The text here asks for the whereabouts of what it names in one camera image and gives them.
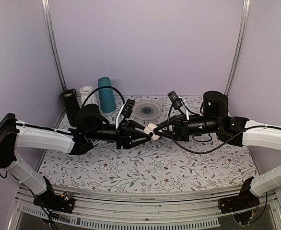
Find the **white earbuds charging case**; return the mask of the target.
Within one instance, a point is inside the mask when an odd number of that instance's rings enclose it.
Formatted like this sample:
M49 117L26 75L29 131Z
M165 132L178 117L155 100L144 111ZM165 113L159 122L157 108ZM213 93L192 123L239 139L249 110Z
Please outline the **white earbuds charging case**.
M157 128L157 125L156 124L154 124L154 123L149 123L146 127L145 127L145 129L144 129L144 133L146 133L146 134L152 134L152 136L151 136L151 140L154 140L154 141L156 141L156 140L158 140L159 138L160 138L160 136L159 135L156 135L156 134L154 134L154 129L155 128Z

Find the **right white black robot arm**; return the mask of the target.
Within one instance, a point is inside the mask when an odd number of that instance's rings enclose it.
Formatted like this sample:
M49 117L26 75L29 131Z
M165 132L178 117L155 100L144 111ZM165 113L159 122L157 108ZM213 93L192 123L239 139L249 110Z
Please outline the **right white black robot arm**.
M180 141L189 141L190 136L215 133L223 145L266 147L281 151L281 126L229 116L228 97L218 91L204 93L199 114L168 116L153 132L170 138L176 145ZM253 202L254 197L280 186L281 165L244 182L235 205L239 209L245 209Z

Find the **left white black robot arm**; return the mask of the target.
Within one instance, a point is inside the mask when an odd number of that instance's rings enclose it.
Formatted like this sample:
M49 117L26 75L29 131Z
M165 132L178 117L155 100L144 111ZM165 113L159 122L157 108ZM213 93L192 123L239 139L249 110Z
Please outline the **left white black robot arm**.
M124 119L113 125L101 115L98 105L88 104L77 112L77 128L68 130L27 124L9 113L0 122L0 169L26 185L48 208L54 208L59 202L57 195L16 150L34 148L83 155L94 148L94 140L114 142L117 149L131 149L152 139L153 132L128 120L130 105L121 107L121 111Z

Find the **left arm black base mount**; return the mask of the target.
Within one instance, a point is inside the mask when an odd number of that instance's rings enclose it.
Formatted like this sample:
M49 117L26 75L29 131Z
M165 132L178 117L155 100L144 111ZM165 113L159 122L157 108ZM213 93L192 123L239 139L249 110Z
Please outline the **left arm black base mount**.
M60 195L54 193L51 183L44 177L47 185L47 190L41 195L34 195L33 204L46 208L47 210L54 210L64 213L71 214L74 206L75 199L73 198L73 193L63 192Z

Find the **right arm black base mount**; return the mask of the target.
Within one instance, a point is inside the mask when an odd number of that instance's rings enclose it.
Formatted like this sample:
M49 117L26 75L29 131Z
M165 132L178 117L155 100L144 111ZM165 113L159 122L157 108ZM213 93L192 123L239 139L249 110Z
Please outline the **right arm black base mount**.
M250 177L244 181L238 195L221 198L218 200L218 208L222 214L240 211L252 208L260 204L259 198L250 191L251 182L254 177Z

